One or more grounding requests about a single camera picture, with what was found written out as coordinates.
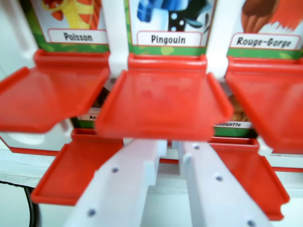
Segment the cartoon animal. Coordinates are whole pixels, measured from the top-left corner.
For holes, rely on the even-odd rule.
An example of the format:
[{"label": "cartoon animal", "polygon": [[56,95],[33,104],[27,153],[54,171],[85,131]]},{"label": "cartoon animal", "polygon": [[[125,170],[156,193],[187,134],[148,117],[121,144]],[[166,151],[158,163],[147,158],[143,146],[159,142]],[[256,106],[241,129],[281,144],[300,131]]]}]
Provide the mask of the cartoon animal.
[{"label": "cartoon animal", "polygon": [[[153,9],[164,9],[169,12],[168,31],[184,31],[186,23],[194,28],[202,27],[203,23],[197,19],[211,8],[207,0],[140,0],[137,17],[141,22],[150,22]],[[205,27],[208,22],[209,16],[206,14]]]},{"label": "cartoon animal", "polygon": [[97,29],[101,0],[42,0],[57,20],[65,17],[71,29]]},{"label": "cartoon animal", "polygon": [[246,0],[241,22],[245,33],[258,33],[265,24],[294,31],[303,20],[303,0]]},{"label": "cartoon animal", "polygon": [[240,106],[239,102],[236,100],[236,97],[234,95],[231,95],[228,97],[229,101],[231,102],[233,108],[234,108],[234,113],[231,118],[231,121],[236,121],[236,122],[249,122],[248,116],[245,114],[244,110]]}]

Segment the plastic toy rack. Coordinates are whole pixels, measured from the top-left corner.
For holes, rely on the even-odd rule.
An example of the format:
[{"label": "plastic toy rack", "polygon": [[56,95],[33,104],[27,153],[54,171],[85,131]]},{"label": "plastic toy rack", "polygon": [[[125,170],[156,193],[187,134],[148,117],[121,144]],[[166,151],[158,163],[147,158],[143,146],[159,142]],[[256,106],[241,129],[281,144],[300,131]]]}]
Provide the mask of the plastic toy rack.
[{"label": "plastic toy rack", "polygon": [[94,172],[123,147],[92,129],[74,129],[71,137],[31,194],[34,202],[75,205]]},{"label": "plastic toy rack", "polygon": [[0,83],[0,131],[43,133],[85,114],[109,77],[106,54],[35,53],[36,67]]},{"label": "plastic toy rack", "polygon": [[[39,50],[36,67],[23,68],[0,82],[0,108],[7,110],[0,113],[0,131],[43,133],[66,118],[85,114],[109,77],[107,60],[108,54]],[[268,219],[259,205],[271,220],[282,219],[280,207],[289,197],[267,160],[258,154],[256,140],[210,140],[213,126],[228,121],[233,109],[218,81],[206,73],[206,63],[205,56],[129,54],[129,70],[122,71],[95,121],[97,134],[94,130],[74,130],[72,142],[57,155],[35,188],[33,200],[63,205],[78,201],[67,226],[77,221],[74,217],[81,220],[79,226],[85,225],[89,220],[84,213],[90,204],[103,210],[114,202],[115,197],[104,194],[98,199],[106,202],[94,199],[91,192],[99,192],[100,187],[119,198],[130,193],[123,201],[125,207],[130,208],[128,212],[140,210],[148,186],[155,183],[159,159],[166,153],[165,140],[195,140],[200,141],[197,147],[201,152],[192,142],[181,141],[178,156],[180,170],[190,185],[191,205],[198,205],[193,218],[196,223],[201,221],[203,203],[209,212],[217,212],[220,198],[232,200],[234,188],[241,201],[237,212],[254,213],[256,220],[267,226]],[[298,125],[302,124],[303,92],[298,87],[303,82],[302,72],[302,61],[230,58],[226,81],[259,134],[274,149],[303,145],[303,125]],[[123,147],[123,137],[136,140]],[[211,146],[202,142],[209,140]],[[116,172],[112,165],[120,165],[124,171],[110,177]],[[203,196],[208,183],[214,186],[220,182],[213,178],[217,169],[226,181],[224,187],[216,188],[217,194],[211,195],[216,203],[213,206],[210,197]],[[124,182],[130,191],[116,188],[127,174],[135,175]],[[111,223],[102,212],[99,214],[105,224]],[[136,222],[140,221],[139,213],[133,215]],[[229,215],[225,218],[237,223]]]},{"label": "plastic toy rack", "polygon": [[233,109],[206,58],[129,55],[95,126],[108,138],[204,141]]},{"label": "plastic toy rack", "polygon": [[229,58],[226,83],[273,149],[303,147],[303,60]]},{"label": "plastic toy rack", "polygon": [[[34,189],[34,202],[75,205],[94,172],[123,146],[121,140],[104,139],[89,129],[74,129],[72,138]],[[266,158],[258,154],[257,140],[213,137],[210,144],[267,217],[281,220],[280,207],[289,196]]]}]

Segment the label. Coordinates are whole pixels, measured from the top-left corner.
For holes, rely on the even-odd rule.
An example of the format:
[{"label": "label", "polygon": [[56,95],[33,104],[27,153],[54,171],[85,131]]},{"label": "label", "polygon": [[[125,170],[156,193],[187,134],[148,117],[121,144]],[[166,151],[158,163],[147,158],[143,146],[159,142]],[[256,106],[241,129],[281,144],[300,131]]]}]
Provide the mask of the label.
[{"label": "label", "polygon": [[129,51],[135,54],[206,53],[216,0],[125,0]]},{"label": "label", "polygon": [[19,0],[40,49],[109,51],[100,0]]},{"label": "label", "polygon": [[137,34],[139,45],[153,46],[200,46],[202,34],[199,32],[147,32]]},{"label": "label", "polygon": [[[227,55],[299,59],[303,46],[302,0],[240,0]],[[216,15],[228,19],[225,15]]]},{"label": "label", "polygon": [[91,107],[86,114],[79,116],[78,119],[83,121],[94,121],[98,116],[100,110],[101,108]]},{"label": "label", "polygon": [[107,44],[105,30],[78,30],[78,29],[55,29],[48,31],[50,41],[53,43],[74,44]]},{"label": "label", "polygon": [[252,126],[251,122],[225,122],[225,123],[219,123],[216,124],[215,127],[220,128],[239,128],[239,129],[250,129]]},{"label": "label", "polygon": [[231,47],[295,50],[299,41],[298,35],[238,33],[233,36]]}]

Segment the red shelf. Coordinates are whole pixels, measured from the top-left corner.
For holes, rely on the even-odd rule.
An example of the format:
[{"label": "red shelf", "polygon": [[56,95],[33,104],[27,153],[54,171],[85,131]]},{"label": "red shelf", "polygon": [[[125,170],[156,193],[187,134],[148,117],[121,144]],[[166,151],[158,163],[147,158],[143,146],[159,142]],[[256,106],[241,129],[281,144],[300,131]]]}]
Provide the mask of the red shelf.
[{"label": "red shelf", "polygon": [[0,82],[0,131],[43,133],[85,114],[109,76],[108,53],[39,50],[34,59]]},{"label": "red shelf", "polygon": [[129,57],[96,119],[105,137],[208,140],[232,106],[201,57]]},{"label": "red shelf", "polygon": [[264,141],[303,147],[303,60],[229,58],[226,82]]},{"label": "red shelf", "polygon": [[[75,129],[72,138],[31,194],[34,202],[75,205],[94,172],[123,147],[122,140],[104,139],[94,130]],[[281,220],[280,207],[289,196],[267,160],[258,154],[258,142],[214,137],[210,144],[268,218]]]},{"label": "red shelf", "polygon": [[[272,221],[283,218],[281,206],[289,196],[265,157],[258,154],[256,139],[212,137],[210,145],[236,177],[245,191]],[[160,159],[178,164],[177,160]]]},{"label": "red shelf", "polygon": [[92,129],[74,129],[71,136],[32,192],[34,202],[75,205],[94,172],[123,147],[122,140],[104,139]]}]

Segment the black cable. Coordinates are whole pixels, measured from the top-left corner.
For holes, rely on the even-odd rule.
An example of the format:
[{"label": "black cable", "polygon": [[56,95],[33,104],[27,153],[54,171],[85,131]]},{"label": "black cable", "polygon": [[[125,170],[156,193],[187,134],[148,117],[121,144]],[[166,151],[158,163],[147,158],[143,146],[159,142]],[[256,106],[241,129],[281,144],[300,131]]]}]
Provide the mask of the black cable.
[{"label": "black cable", "polygon": [[30,194],[32,193],[33,188],[30,187],[24,187],[25,195],[27,196],[27,202],[29,207],[29,227],[38,227],[40,225],[40,210],[39,206],[30,198]]}]

